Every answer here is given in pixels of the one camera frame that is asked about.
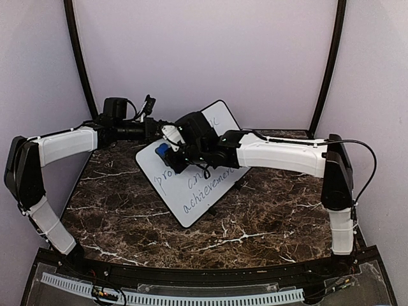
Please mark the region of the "white whiteboard with black frame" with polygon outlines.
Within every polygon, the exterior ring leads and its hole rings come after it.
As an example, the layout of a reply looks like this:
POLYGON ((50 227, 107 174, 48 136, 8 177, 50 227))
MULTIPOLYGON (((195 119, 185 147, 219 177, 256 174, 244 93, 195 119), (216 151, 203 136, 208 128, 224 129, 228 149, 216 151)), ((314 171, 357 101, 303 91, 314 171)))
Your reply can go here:
POLYGON ((225 132, 240 129, 226 103, 217 100, 199 112, 215 129, 217 140, 209 144, 189 145, 183 140, 175 123, 162 123, 159 126, 161 139, 146 146, 135 156, 143 174, 184 228, 192 226, 248 172, 248 168, 232 167, 227 155, 218 146, 225 132), (207 171, 189 165, 182 173, 176 174, 165 165, 164 158, 155 152, 162 143, 167 143, 174 151, 196 147, 202 153, 207 171))

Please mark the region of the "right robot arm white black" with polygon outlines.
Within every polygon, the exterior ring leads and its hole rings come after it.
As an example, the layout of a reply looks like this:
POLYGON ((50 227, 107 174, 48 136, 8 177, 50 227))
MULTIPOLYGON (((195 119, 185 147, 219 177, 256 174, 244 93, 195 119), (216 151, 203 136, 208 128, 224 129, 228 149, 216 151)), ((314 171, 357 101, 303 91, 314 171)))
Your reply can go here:
POLYGON ((229 130, 219 136, 214 129, 190 132, 171 125, 163 126, 161 132, 169 147, 159 149, 158 154, 176 173, 195 164, 204 168, 272 168, 321 178, 321 203, 329 213, 334 254, 326 261, 325 270, 338 277, 349 268, 348 255, 354 247, 353 169, 339 136, 330 135, 328 141, 291 140, 244 130, 229 130))

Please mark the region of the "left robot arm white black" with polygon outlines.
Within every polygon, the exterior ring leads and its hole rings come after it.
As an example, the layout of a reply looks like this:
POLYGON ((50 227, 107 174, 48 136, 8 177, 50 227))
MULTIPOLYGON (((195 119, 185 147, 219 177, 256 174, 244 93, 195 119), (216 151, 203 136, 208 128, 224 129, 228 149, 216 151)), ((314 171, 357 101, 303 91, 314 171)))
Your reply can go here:
POLYGON ((142 122, 113 120, 107 125, 87 120, 78 127, 49 135, 16 136, 12 140, 4 184, 16 199, 21 214, 27 216, 37 233, 53 249, 67 256, 64 266, 76 278, 84 278, 90 272, 90 264, 82 258, 84 248, 64 227, 49 203, 43 168, 60 159, 104 149, 119 140, 154 141, 158 134, 158 121, 147 117, 142 122))

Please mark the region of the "blue whiteboard eraser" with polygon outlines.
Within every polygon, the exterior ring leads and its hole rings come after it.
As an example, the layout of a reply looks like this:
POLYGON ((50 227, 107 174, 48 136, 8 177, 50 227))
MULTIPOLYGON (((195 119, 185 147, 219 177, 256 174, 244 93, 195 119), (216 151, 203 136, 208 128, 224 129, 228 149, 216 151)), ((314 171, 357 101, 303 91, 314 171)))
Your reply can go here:
POLYGON ((170 149, 170 148, 169 148, 169 146, 168 146, 167 143, 162 143, 162 144, 160 144, 160 146, 158 146, 158 147, 155 149, 155 152, 156 152, 156 154, 157 154, 159 157, 164 157, 164 156, 166 155, 166 152, 167 152, 169 149, 170 149))

